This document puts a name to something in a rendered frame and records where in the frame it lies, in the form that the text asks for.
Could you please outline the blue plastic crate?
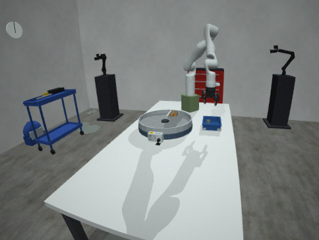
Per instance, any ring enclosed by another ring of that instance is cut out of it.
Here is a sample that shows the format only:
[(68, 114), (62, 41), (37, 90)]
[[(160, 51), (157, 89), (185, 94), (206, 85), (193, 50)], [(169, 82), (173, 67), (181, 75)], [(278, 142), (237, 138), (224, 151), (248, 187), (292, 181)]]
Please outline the blue plastic crate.
[[(206, 123), (207, 119), (210, 119), (210, 123)], [(221, 117), (203, 116), (202, 130), (203, 131), (221, 131)]]

